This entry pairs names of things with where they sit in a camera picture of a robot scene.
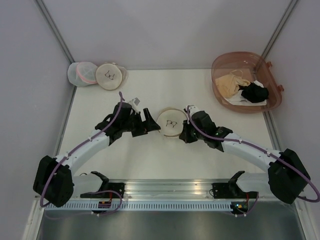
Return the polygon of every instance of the black glasses symbol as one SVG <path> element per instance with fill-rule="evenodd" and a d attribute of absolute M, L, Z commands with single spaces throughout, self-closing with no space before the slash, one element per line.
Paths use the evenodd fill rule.
<path fill-rule="evenodd" d="M 110 75 L 109 72 L 110 72 L 110 70 L 105 74 L 105 76 L 106 76 L 108 79 L 113 80 L 115 75 L 114 75 L 114 74 L 113 74 L 113 75 Z"/>
<path fill-rule="evenodd" d="M 168 125 L 172 125 L 172 128 L 174 128 L 175 125 L 177 125 L 177 122 L 176 121 L 167 120 L 165 126 L 168 126 Z"/>

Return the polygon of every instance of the black cloth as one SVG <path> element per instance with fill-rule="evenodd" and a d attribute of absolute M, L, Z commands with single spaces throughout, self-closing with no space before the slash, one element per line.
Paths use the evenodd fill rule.
<path fill-rule="evenodd" d="M 269 96 L 269 91 L 266 87 L 258 86 L 253 82 L 249 86 L 239 86 L 239 88 L 243 90 L 241 96 L 254 104 L 263 102 Z"/>

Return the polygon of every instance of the white cloth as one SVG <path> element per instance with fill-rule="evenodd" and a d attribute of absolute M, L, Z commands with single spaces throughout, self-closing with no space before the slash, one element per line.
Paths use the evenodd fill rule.
<path fill-rule="evenodd" d="M 253 83 L 262 87 L 262 88 L 264 87 L 264 85 L 259 81 L 254 81 Z M 225 100 L 235 106 L 265 106 L 265 105 L 267 105 L 267 100 L 264 100 L 262 102 L 257 102 L 257 103 L 250 102 L 249 100 L 247 100 L 246 98 L 241 96 L 242 91 L 243 90 L 239 90 L 235 95 L 233 95 L 230 98 L 225 98 Z"/>

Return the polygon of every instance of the white table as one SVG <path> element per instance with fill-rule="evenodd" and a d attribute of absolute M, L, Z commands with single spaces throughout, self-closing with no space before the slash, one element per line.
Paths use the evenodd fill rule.
<path fill-rule="evenodd" d="M 140 99 L 140 109 L 149 108 L 156 120 L 166 107 L 183 109 L 196 105 L 217 126 L 225 126 L 259 145 L 271 147 L 262 113 L 241 114 L 221 106 L 211 86 L 210 69 L 131 70 L 128 80 L 115 91 L 98 85 L 78 87 L 64 133 L 60 153 L 84 141 L 97 123 L 113 112 L 120 98 Z M 203 141 L 185 144 L 154 131 L 132 138 L 130 133 L 100 151 L 77 172 L 98 171 L 110 179 L 220 179 L 244 170 L 260 169 L 228 153 L 209 148 Z"/>

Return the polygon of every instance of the gray floor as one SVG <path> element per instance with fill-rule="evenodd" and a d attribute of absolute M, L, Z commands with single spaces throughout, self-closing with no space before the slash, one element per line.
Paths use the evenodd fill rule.
<path fill-rule="evenodd" d="M 65 217 L 75 211 L 50 211 Z M 120 211 L 44 217 L 39 240 L 304 240 L 293 206 L 259 202 L 247 217 L 221 212 Z"/>

